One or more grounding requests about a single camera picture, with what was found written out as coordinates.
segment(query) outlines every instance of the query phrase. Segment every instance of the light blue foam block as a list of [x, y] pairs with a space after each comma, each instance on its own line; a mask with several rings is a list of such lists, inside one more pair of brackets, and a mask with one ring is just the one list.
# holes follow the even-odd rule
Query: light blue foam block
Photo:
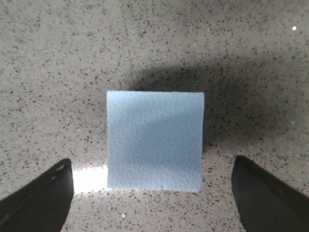
[[201, 188], [204, 93], [108, 91], [108, 187]]

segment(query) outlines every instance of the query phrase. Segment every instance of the foam block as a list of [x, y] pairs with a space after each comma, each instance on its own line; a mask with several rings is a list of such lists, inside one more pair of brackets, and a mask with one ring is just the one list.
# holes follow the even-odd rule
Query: foam block
[[109, 188], [201, 188], [204, 93], [108, 91]]

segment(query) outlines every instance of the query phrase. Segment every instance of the foam block top face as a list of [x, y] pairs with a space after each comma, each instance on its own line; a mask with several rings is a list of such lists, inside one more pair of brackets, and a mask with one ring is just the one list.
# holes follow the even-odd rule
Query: foam block top face
[[108, 187], [201, 188], [204, 93], [108, 91]]

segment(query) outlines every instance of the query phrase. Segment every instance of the granite surface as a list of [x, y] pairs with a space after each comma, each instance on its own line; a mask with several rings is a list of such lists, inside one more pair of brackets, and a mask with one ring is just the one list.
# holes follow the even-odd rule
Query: granite surface
[[245, 155], [309, 195], [309, 2], [0, 1], [0, 197], [61, 158], [107, 165], [107, 90], [205, 92], [196, 194], [74, 195], [63, 232], [243, 232]]

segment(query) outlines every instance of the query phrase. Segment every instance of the bright light patch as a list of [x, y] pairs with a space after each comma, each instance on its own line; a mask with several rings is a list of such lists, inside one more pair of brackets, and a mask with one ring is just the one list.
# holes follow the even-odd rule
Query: bright light patch
[[73, 170], [74, 193], [100, 191], [107, 188], [107, 167]]

